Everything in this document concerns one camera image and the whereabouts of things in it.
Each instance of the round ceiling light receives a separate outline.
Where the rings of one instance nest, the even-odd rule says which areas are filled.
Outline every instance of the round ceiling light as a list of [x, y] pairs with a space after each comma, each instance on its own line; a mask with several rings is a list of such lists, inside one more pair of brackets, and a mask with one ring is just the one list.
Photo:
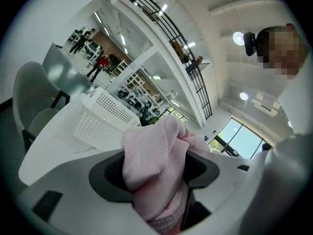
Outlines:
[[239, 32], [239, 31], [235, 32], [233, 34], [233, 40], [234, 40], [235, 44], [241, 45], [241, 46], [245, 45], [243, 36], [244, 36], [243, 33]]
[[247, 93], [241, 92], [241, 93], [240, 93], [240, 98], [241, 98], [242, 100], [246, 101], [246, 100], [248, 100], [249, 96], [248, 96]]

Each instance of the white column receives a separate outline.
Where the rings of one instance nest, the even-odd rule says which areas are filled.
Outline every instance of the white column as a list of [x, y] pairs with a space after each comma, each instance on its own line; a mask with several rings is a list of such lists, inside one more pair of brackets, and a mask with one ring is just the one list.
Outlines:
[[116, 91], [130, 75], [139, 70], [141, 65], [156, 52], [156, 46], [152, 46], [147, 51], [142, 53], [121, 72], [121, 74], [106, 88], [106, 91], [109, 93]]

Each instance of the person in black clothes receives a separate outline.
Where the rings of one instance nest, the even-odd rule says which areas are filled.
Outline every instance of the person in black clothes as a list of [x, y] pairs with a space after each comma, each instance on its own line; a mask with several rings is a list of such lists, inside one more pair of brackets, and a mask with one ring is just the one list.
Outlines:
[[87, 41], [90, 37], [90, 35], [94, 32], [94, 29], [91, 29], [91, 31], [86, 31], [85, 34], [80, 38], [80, 40], [78, 40], [78, 42], [72, 47], [72, 49], [70, 49], [69, 51], [69, 55], [71, 55], [73, 53], [74, 56], [76, 56], [76, 51], [79, 48], [84, 47], [84, 43], [85, 41]]

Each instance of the ceiling light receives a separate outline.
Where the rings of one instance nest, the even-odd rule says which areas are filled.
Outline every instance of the ceiling light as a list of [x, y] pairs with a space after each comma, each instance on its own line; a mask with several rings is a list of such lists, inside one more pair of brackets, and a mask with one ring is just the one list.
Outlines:
[[163, 5], [161, 11], [158, 13], [160, 16], [162, 16], [163, 12], [166, 10], [167, 4]]
[[98, 16], [98, 14], [97, 14], [97, 12], [95, 12], [94, 14], [95, 14], [96, 18], [98, 19], [98, 21], [102, 24], [102, 22], [101, 22], [101, 20], [100, 20], [100, 18], [99, 18], [99, 16]]
[[124, 36], [123, 36], [123, 35], [121, 35], [121, 38], [122, 38], [122, 42], [123, 42], [123, 45], [125, 45], [125, 46], [126, 46], [126, 43], [125, 43], [125, 38], [124, 38]]
[[174, 101], [171, 101], [171, 102], [172, 102], [173, 104], [176, 104], [178, 107], [180, 107], [179, 104], [175, 103]]
[[246, 101], [246, 100], [248, 100], [249, 96], [248, 96], [247, 93], [241, 92], [241, 93], [240, 93], [240, 98], [241, 98], [242, 100]]
[[108, 33], [107, 29], [105, 27], [103, 27], [103, 28], [106, 31], [107, 35], [109, 36], [110, 34]]
[[195, 42], [192, 42], [192, 43], [188, 44], [188, 46], [185, 45], [184, 48], [188, 49], [188, 47], [190, 48], [190, 47], [195, 46], [195, 45], [196, 45]]
[[235, 32], [233, 34], [233, 40], [234, 40], [235, 44], [241, 45], [241, 46], [245, 45], [243, 36], [244, 36], [243, 33], [239, 32], [239, 31]]

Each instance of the white plastic basket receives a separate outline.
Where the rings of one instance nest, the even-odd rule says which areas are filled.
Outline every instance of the white plastic basket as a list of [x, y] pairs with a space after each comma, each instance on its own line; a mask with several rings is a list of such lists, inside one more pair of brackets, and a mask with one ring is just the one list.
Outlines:
[[82, 100], [74, 137], [100, 150], [120, 148], [125, 130], [140, 125], [140, 120], [103, 88]]

